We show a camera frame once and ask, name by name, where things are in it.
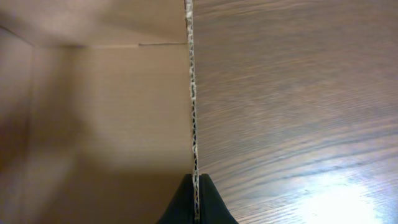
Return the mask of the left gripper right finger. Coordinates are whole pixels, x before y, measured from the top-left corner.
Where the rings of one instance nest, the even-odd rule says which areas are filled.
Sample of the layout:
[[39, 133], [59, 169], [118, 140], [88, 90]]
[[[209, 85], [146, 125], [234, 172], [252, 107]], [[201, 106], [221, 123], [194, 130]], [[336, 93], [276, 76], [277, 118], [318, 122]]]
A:
[[208, 174], [199, 179], [200, 224], [238, 224]]

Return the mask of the brown cardboard box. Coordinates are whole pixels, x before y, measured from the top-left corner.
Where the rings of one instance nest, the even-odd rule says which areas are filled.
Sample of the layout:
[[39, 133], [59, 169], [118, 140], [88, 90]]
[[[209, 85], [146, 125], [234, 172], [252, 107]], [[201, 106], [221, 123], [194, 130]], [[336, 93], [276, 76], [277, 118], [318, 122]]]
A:
[[155, 223], [193, 168], [190, 1], [1, 0], [1, 222]]

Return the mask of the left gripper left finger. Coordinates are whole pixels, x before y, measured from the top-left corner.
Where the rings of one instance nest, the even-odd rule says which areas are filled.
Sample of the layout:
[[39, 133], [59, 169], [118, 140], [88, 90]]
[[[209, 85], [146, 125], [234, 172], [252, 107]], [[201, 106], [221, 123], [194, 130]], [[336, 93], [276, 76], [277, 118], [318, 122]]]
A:
[[187, 174], [157, 224], [194, 224], [193, 199], [192, 175]]

